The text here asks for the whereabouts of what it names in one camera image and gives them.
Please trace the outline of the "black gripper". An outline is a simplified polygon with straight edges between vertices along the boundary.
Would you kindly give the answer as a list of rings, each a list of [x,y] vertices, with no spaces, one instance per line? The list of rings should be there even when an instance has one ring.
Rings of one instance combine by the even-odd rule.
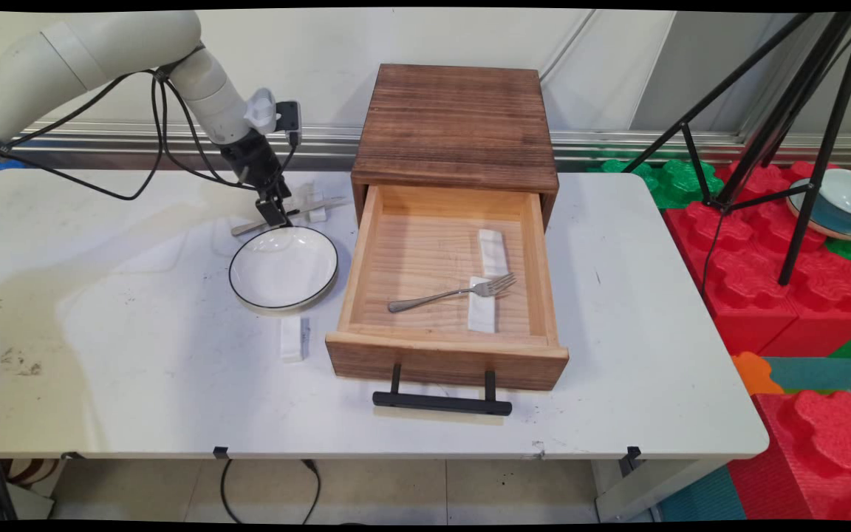
[[[284,165],[261,132],[247,132],[243,138],[220,145],[220,154],[236,173],[239,182],[253,186],[260,194],[256,208],[270,227],[284,227],[290,221],[288,200],[293,196],[284,181]]]

